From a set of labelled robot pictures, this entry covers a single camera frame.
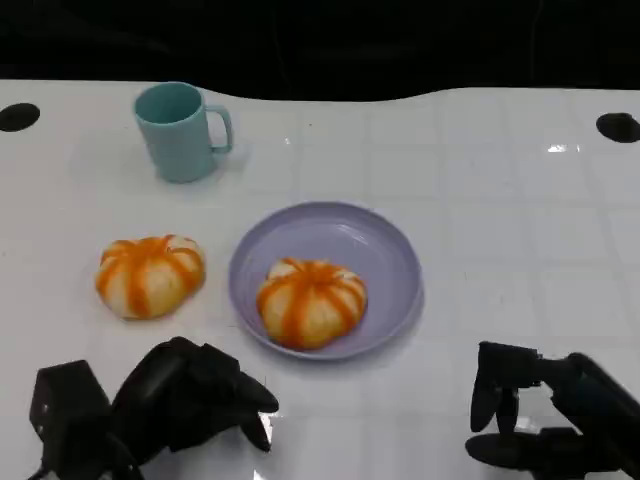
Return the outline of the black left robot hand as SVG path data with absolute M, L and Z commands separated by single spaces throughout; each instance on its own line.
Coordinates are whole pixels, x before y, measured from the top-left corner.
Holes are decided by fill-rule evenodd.
M 111 428 L 139 464 L 235 427 L 268 452 L 271 441 L 260 415 L 278 410 L 276 397 L 237 359 L 210 344 L 174 337 L 151 349 L 123 382 L 112 403 Z

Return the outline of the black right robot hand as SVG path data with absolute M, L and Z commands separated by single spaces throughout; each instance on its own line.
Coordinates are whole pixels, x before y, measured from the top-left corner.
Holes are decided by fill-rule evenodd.
M 528 433 L 517 425 L 519 392 L 545 385 L 567 427 Z M 593 359 L 482 341 L 471 399 L 469 456 L 535 479 L 583 479 L 622 471 L 639 476 L 639 403 Z

